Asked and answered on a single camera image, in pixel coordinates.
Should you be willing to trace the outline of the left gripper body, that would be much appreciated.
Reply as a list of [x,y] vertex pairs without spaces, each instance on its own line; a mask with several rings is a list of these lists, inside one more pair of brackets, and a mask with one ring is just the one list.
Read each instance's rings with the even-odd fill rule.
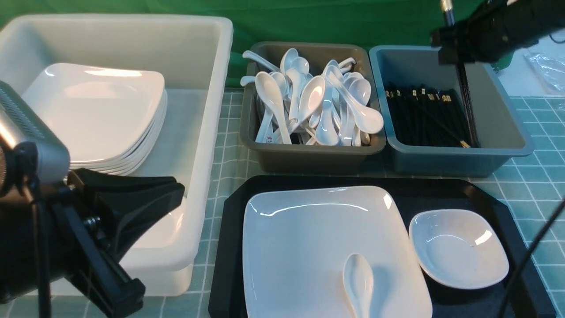
[[[16,185],[15,156],[1,149],[1,302],[38,289],[34,209]],[[48,238],[49,279],[66,278],[108,318],[126,318],[143,308],[145,285],[130,276],[119,262],[128,247],[111,243],[112,222],[94,210],[94,196],[103,191],[131,193],[124,176],[89,169],[69,173],[76,186],[51,187],[43,193],[45,233]]]

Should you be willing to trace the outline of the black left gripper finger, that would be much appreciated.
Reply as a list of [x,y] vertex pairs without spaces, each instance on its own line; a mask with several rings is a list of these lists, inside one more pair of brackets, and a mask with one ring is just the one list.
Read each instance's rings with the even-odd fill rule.
[[179,207],[185,193],[174,177],[118,176],[89,169],[70,171],[68,184],[87,231],[117,260]]

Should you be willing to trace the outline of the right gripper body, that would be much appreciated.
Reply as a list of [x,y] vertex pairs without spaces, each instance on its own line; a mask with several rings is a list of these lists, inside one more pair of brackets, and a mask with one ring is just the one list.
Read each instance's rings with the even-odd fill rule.
[[440,63],[494,63],[564,28],[563,0],[485,0],[468,18],[432,30]]

